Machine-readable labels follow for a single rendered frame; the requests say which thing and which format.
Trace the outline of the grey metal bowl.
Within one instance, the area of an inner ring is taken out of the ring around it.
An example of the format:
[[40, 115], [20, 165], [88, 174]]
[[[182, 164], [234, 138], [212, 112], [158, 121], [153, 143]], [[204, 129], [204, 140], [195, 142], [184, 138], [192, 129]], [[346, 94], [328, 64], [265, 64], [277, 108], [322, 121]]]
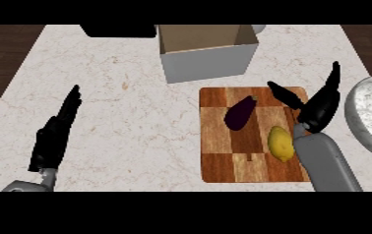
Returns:
[[356, 140], [372, 152], [372, 77], [365, 78], [350, 90], [344, 117]]

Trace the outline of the checkered wooden cutting board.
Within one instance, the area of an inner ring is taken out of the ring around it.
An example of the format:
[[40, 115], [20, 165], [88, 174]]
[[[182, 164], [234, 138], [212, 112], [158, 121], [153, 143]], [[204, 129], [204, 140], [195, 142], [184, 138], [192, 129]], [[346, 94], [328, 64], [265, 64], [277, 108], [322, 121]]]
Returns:
[[[257, 99], [249, 122], [232, 131], [225, 117], [247, 96]], [[201, 88], [201, 170], [207, 183], [309, 182], [299, 157], [278, 160], [268, 148], [274, 126], [294, 134], [299, 110], [275, 97], [268, 87]]]

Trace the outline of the open cardboard box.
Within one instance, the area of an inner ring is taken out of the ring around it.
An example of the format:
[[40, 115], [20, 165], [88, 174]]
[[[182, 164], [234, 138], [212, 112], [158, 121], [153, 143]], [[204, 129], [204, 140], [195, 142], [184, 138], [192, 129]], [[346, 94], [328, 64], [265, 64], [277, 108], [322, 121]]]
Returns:
[[160, 25], [158, 41], [170, 84], [243, 75], [259, 47], [251, 25]]

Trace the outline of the black appliance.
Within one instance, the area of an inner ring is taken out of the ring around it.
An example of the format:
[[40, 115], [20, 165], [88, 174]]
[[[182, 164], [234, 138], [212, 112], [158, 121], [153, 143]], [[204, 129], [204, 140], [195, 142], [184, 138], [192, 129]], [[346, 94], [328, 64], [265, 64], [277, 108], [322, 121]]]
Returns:
[[91, 37], [156, 38], [154, 25], [82, 25]]

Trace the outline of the dark purple eggplant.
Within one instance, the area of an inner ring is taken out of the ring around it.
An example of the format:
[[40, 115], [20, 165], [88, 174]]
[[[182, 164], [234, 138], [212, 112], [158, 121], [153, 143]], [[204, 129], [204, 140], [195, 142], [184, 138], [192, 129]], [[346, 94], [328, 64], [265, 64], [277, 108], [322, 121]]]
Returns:
[[237, 105], [229, 109], [225, 122], [231, 130], [240, 131], [250, 119], [253, 110], [256, 108], [257, 100], [250, 95]]

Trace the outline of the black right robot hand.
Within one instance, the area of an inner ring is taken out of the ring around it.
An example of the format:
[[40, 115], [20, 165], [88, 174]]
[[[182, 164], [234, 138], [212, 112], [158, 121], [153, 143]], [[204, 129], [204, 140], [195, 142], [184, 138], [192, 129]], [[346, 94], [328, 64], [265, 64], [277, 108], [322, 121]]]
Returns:
[[275, 98], [285, 103], [294, 110], [300, 109], [297, 120], [306, 125], [306, 130], [311, 133], [319, 133], [333, 117], [340, 104], [340, 64], [333, 62], [333, 70], [325, 81], [325, 86], [321, 88], [315, 96], [308, 102], [303, 102], [299, 95], [288, 89], [281, 87], [275, 82], [268, 83]]

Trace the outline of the yellow lemon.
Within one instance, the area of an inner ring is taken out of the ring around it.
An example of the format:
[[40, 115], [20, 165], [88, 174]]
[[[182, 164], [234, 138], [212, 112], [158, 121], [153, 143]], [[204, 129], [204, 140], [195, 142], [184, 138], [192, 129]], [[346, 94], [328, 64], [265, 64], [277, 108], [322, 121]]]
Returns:
[[287, 162], [294, 157], [294, 145], [293, 145], [293, 137], [288, 131], [275, 126], [271, 129], [269, 137], [268, 137], [268, 146], [272, 155], [282, 161]]

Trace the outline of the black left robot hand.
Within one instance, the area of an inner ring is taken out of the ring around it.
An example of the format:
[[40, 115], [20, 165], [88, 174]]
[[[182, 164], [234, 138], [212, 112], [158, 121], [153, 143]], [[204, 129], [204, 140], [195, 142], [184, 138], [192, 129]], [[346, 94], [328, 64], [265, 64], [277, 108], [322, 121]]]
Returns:
[[63, 162], [70, 130], [80, 105], [80, 86], [74, 86], [63, 102], [58, 114], [49, 118], [46, 125], [37, 131], [37, 142], [29, 167], [32, 172], [40, 172], [48, 168], [57, 169]]

